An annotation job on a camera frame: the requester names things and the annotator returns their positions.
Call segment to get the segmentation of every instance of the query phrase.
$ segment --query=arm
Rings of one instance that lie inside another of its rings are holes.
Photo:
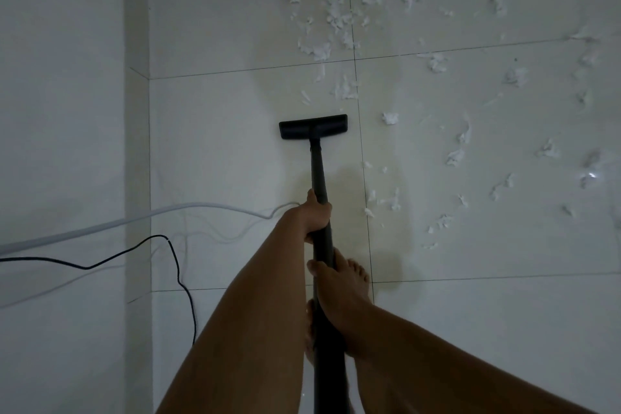
[[[346,271],[315,261],[308,267],[348,353],[386,376],[421,414],[590,413],[375,307],[352,290]]]
[[[298,410],[306,331],[304,238],[330,205],[309,191],[237,274],[176,374],[158,414]]]

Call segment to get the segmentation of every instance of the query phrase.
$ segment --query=gray hose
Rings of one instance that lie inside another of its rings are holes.
[[[157,210],[152,210],[145,214],[140,214],[133,218],[123,218],[120,220],[114,220],[103,224],[96,224],[95,226],[90,226],[89,228],[83,228],[81,230],[68,231],[66,233],[54,234],[52,236],[44,236],[37,237],[36,239],[29,239],[27,241],[20,241],[18,243],[9,243],[0,245],[0,256],[5,256],[7,254],[14,254],[18,252],[27,251],[28,249],[33,249],[35,247],[42,247],[44,245],[51,245],[56,243],[61,243],[63,241],[68,241],[69,239],[75,239],[77,237],[88,236],[89,234],[99,233],[101,231],[110,230],[112,228],[118,228],[119,226],[123,226],[125,224],[133,223],[135,221],[146,220],[147,218],[151,218],[152,216],[156,216],[162,213],[174,212],[176,210],[185,210],[186,208],[220,208],[222,210],[229,210],[231,212],[238,212],[249,214],[250,216],[256,216],[257,218],[261,218],[263,220],[270,220],[274,217],[276,212],[285,206],[293,206],[299,205],[298,202],[289,202],[284,205],[276,206],[274,210],[270,214],[260,214],[256,212],[251,212],[249,210],[244,210],[243,208],[237,208],[236,206],[229,205],[221,205],[220,203],[203,203],[203,202],[193,202],[193,203],[182,203],[180,205],[170,205],[164,206],[163,208],[158,208]]]

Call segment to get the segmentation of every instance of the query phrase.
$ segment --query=person's right arm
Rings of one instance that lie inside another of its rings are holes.
[[[354,358],[369,362],[420,414],[591,413],[508,374],[348,291],[311,261],[319,301]]]

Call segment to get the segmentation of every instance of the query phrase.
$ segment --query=vacuum cleaner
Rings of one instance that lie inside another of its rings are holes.
[[[321,158],[321,138],[347,131],[347,115],[324,116],[309,120],[282,121],[279,124],[283,139],[308,139],[310,141],[310,172],[312,188],[319,203],[328,202]],[[330,223],[311,233],[313,258],[335,268],[332,228]],[[348,387],[345,373],[345,341],[343,336],[325,316],[317,298],[317,283],[313,284],[315,310],[315,414],[348,413]]]

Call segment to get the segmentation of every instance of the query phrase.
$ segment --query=vacuum handle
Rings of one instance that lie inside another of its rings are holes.
[[[323,176],[323,162],[319,139],[310,140],[310,167],[312,188],[319,203],[328,202]],[[313,258],[334,268],[334,247],[330,223],[311,234]],[[345,371],[345,341],[325,316],[317,297],[317,283],[313,284],[315,334],[315,414],[348,413],[348,387]]]

